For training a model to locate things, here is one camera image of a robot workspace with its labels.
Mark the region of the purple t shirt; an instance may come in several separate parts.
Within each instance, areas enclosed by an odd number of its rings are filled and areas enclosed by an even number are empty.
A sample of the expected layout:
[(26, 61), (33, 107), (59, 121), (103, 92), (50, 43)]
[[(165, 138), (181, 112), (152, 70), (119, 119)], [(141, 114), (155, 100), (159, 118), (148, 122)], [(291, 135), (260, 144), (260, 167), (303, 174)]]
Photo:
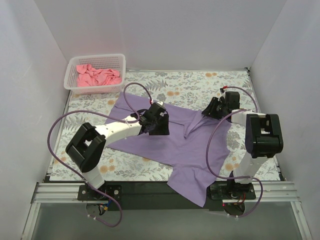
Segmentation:
[(172, 166), (167, 184), (177, 193), (203, 207), (206, 190), (230, 154), (229, 122), (214, 132), (219, 121), (191, 110), (164, 105), (169, 115), (169, 135), (141, 134), (109, 144), (118, 151)]

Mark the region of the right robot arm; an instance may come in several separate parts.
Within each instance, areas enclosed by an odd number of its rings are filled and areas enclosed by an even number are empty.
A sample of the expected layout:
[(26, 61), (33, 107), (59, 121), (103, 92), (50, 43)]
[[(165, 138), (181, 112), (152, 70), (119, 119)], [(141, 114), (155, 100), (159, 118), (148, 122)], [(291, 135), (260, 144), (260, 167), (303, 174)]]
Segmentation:
[(206, 117), (218, 120), (214, 132), (226, 122), (245, 128), (245, 154), (239, 166), (229, 177), (211, 184), (207, 193), (213, 200), (254, 200), (255, 175), (260, 167), (282, 152), (284, 141), (277, 114), (265, 114), (240, 107), (239, 87), (220, 88), (221, 96), (213, 97), (202, 112)]

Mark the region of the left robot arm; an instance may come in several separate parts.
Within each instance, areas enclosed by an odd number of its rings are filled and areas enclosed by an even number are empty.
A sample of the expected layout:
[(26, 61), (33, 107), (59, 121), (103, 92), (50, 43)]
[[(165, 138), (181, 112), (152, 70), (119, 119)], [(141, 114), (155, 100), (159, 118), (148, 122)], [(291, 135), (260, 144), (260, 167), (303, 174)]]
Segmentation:
[(95, 200), (103, 199), (107, 193), (105, 180), (98, 168), (105, 146), (142, 134), (150, 136), (170, 134), (169, 114), (163, 102), (154, 102), (149, 109), (141, 109), (121, 121), (97, 126), (86, 122), (80, 126), (65, 151), (91, 185), (89, 194)]

